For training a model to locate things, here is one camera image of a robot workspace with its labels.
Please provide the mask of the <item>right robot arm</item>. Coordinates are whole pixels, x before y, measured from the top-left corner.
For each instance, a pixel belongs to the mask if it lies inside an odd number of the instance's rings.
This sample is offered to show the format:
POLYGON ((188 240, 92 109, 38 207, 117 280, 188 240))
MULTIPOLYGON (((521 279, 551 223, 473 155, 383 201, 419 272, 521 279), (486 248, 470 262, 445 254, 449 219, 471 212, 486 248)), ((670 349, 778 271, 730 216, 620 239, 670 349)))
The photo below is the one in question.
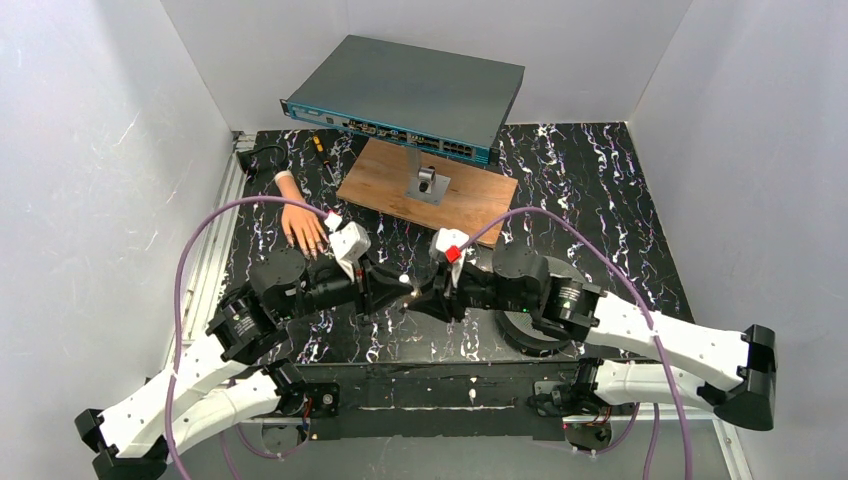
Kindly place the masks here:
POLYGON ((470 309, 516 312, 532 329, 565 341, 614 347, 643 357, 582 362, 553 404, 673 404, 699 408, 748 430, 775 426, 777 356, 774 330, 713 329, 638 305, 579 278, 550 270, 528 250, 498 254, 489 270, 467 263, 455 247, 439 253, 437 270, 409 310, 446 323, 470 309))

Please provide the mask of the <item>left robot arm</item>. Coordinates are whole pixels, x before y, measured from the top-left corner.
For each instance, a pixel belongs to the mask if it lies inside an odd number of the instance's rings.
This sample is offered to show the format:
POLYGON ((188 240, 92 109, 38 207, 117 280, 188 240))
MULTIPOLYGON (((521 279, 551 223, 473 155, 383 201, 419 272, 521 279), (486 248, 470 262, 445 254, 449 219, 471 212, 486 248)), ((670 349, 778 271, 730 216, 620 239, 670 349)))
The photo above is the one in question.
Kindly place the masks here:
POLYGON ((243 420, 306 401, 293 363, 257 361, 287 341, 289 322, 345 304, 369 315, 412 293, 400 274, 363 260, 347 274, 331 259, 309 270, 297 250, 271 252, 218 303, 206 334, 125 400, 87 409, 75 426, 99 479, 157 479, 174 454, 243 420))

